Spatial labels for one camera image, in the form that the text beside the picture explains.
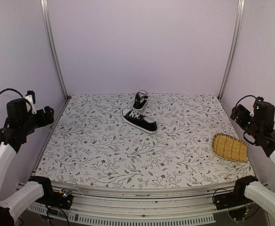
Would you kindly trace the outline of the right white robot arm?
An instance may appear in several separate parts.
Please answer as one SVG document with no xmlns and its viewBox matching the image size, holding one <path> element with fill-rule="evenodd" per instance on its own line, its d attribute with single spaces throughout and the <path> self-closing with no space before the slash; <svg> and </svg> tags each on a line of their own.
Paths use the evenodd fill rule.
<svg viewBox="0 0 275 226">
<path fill-rule="evenodd" d="M 254 138 L 251 145 L 261 147 L 275 165 L 274 116 L 275 106 L 265 102 L 262 97 L 257 97 L 252 111 L 237 102 L 230 118 L 244 131 L 244 136 L 249 135 Z M 264 187 L 254 176 L 238 179 L 234 191 L 230 194 L 233 205 L 240 205 L 246 199 L 255 202 L 275 221 L 275 192 Z"/>
</svg>

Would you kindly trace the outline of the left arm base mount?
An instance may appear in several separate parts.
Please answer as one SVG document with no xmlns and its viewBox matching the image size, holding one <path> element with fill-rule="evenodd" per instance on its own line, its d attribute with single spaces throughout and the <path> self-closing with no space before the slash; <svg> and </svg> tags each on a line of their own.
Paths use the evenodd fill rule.
<svg viewBox="0 0 275 226">
<path fill-rule="evenodd" d="M 62 189 L 58 192 L 52 191 L 47 195 L 37 199 L 37 203 L 59 207 L 63 210 L 70 210 L 74 196 L 71 190 Z"/>
</svg>

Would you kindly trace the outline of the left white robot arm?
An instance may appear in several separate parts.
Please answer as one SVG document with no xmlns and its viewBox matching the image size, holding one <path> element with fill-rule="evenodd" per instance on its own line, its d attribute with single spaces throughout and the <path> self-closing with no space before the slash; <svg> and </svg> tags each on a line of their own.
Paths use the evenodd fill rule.
<svg viewBox="0 0 275 226">
<path fill-rule="evenodd" d="M 33 98 L 26 96 L 7 103 L 7 118 L 0 129 L 0 190 L 4 177 L 27 136 L 35 129 L 54 122 L 54 110 L 50 106 L 35 110 Z M 32 177 L 20 190 L 0 201 L 0 226 L 13 226 L 19 216 L 38 199 L 53 204 L 57 197 L 49 178 Z"/>
</svg>

